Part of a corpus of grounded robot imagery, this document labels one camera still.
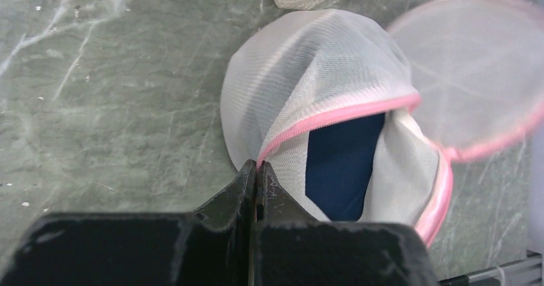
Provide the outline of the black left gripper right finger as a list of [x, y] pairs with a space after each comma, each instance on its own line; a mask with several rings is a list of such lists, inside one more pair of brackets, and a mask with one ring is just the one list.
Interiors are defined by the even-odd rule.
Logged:
[[320, 222], [260, 166], [255, 285], [437, 285], [427, 247], [410, 226]]

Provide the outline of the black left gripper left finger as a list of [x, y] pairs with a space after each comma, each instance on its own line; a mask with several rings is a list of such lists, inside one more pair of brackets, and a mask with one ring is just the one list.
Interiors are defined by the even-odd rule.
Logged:
[[36, 220], [2, 285], [247, 285], [257, 168], [191, 212], [57, 212]]

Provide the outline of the navy blue bra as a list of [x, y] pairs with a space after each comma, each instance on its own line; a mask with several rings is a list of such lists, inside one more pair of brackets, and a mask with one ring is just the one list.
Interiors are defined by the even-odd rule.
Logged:
[[385, 118], [375, 114], [309, 133], [305, 195], [330, 220], [361, 218]]

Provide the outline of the white mesh bag red zipper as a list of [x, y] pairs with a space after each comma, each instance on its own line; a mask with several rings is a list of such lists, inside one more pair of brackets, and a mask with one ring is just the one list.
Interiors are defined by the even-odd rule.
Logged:
[[543, 120], [543, 8], [524, 0], [434, 0], [387, 29], [346, 10], [287, 13], [231, 57], [220, 98], [234, 167], [272, 165], [305, 195], [309, 133], [385, 114], [364, 223], [412, 226], [430, 244], [448, 212], [454, 162], [522, 140]]

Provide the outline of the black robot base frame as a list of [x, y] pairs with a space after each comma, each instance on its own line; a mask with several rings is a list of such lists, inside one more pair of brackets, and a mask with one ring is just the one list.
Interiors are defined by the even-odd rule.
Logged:
[[529, 252], [522, 260], [441, 280], [439, 284], [446, 286], [543, 285], [543, 255]]

